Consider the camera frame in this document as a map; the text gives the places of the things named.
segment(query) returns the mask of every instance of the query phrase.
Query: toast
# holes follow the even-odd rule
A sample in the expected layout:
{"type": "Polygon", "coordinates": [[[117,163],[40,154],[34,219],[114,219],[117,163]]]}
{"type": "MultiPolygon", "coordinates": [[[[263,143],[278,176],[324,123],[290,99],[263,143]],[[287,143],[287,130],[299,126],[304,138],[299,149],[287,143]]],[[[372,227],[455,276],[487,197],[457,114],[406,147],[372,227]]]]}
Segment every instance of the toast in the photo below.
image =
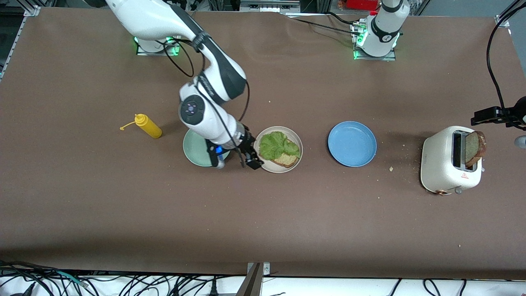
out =
{"type": "Polygon", "coordinates": [[[279,158],[271,160],[271,161],[277,165],[281,165],[286,168],[290,168],[298,161],[298,159],[299,158],[297,156],[293,156],[293,155],[291,156],[291,155],[283,153],[279,158]]]}
{"type": "Polygon", "coordinates": [[[472,167],[486,153],[486,137],[475,131],[466,136],[466,167],[472,167]]]}

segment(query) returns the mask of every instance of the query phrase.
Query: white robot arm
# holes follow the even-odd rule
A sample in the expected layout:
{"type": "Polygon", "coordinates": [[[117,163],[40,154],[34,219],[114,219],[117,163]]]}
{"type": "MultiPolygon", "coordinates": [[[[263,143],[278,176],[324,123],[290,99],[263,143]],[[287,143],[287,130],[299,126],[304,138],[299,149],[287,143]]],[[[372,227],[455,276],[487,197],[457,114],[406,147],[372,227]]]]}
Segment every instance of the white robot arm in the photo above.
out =
{"type": "Polygon", "coordinates": [[[254,138],[221,107],[243,93],[247,80],[241,67],[179,6],[161,0],[107,0],[107,3],[124,28],[138,39],[165,42],[169,36],[184,36],[210,60],[208,68],[180,89],[179,117],[189,129],[213,144],[207,142],[213,166],[223,166],[213,159],[216,146],[221,146],[244,154],[251,168],[261,167],[262,161],[252,146],[254,138]]]}
{"type": "Polygon", "coordinates": [[[409,8],[407,0],[383,0],[378,14],[365,19],[367,32],[357,45],[370,56],[387,55],[400,36],[400,28],[409,15],[409,8]]]}

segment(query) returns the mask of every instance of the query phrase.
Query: toaster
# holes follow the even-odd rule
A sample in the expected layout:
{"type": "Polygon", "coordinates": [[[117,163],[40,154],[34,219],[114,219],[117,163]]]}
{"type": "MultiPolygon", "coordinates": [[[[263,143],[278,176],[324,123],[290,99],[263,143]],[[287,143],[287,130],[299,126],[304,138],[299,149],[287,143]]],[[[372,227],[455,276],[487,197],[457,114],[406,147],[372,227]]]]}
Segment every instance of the toaster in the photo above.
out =
{"type": "Polygon", "coordinates": [[[473,188],[480,182],[482,159],[466,167],[466,136],[474,130],[450,126],[427,138],[422,147],[420,181],[429,191],[440,195],[473,188]]]}

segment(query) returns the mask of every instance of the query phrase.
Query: lettuce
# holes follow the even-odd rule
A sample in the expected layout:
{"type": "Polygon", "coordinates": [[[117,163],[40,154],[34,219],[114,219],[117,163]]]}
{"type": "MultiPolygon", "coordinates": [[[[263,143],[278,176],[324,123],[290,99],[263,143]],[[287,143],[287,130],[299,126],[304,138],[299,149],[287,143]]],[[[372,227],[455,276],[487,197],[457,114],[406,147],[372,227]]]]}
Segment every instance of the lettuce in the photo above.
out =
{"type": "Polygon", "coordinates": [[[266,160],[278,159],[283,153],[300,157],[299,147],[289,142],[282,132],[271,132],[261,137],[259,155],[266,160]]]}

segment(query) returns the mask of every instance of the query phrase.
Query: white floor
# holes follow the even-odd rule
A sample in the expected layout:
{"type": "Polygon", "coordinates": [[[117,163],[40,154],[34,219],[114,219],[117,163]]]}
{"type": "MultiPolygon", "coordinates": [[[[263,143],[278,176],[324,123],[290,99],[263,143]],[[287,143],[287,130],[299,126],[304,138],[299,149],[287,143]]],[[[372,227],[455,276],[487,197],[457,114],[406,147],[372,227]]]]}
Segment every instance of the white floor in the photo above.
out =
{"type": "MultiPolygon", "coordinates": [[[[113,276],[96,277],[101,280],[109,280],[113,276]]],[[[148,277],[144,281],[151,283],[159,277],[148,277]]],[[[5,283],[10,278],[0,278],[0,285],[5,283]]],[[[211,277],[201,277],[201,279],[211,279],[211,277]]],[[[232,277],[220,279],[217,281],[217,290],[219,293],[236,293],[244,277],[232,277]]],[[[91,283],[96,287],[100,296],[118,296],[123,288],[130,282],[129,278],[118,278],[109,282],[97,282],[91,280],[91,283]]],[[[169,282],[163,282],[154,285],[155,289],[149,289],[140,294],[140,296],[158,296],[166,295],[168,291],[174,286],[177,278],[170,279],[169,282]]],[[[284,296],[331,296],[331,295],[346,295],[346,296],[387,296],[391,293],[396,279],[326,279],[326,278],[264,278],[262,284],[261,296],[276,296],[280,293],[285,293],[284,296]]],[[[434,280],[440,294],[442,296],[456,296],[459,295],[462,287],[461,280],[434,280]]],[[[65,295],[63,289],[57,290],[57,287],[46,281],[48,286],[52,289],[54,295],[65,295]]],[[[10,296],[14,293],[23,293],[30,285],[30,282],[25,282],[22,278],[17,278],[4,286],[0,287],[1,296],[10,296]]],[[[188,288],[199,284],[188,284],[179,294],[183,296],[184,291],[188,288]]],[[[130,293],[126,295],[136,295],[137,292],[144,289],[145,284],[136,285],[130,293]]],[[[211,283],[208,283],[203,289],[199,291],[197,296],[207,296],[210,293],[211,283]]],[[[428,283],[428,288],[436,294],[432,285],[428,283]]],[[[198,289],[190,290],[185,296],[194,296],[198,289]]],[[[78,292],[70,285],[67,289],[70,296],[78,296],[78,292]]],[[[485,280],[470,280],[467,282],[463,296],[522,296],[526,293],[526,282],[520,281],[485,281],[485,280]]],[[[49,295],[38,284],[35,285],[32,296],[47,296],[49,295]]],[[[82,290],[82,295],[90,295],[87,291],[82,290]]],[[[430,296],[423,288],[422,280],[402,280],[395,295],[411,295],[411,296],[430,296]]]]}

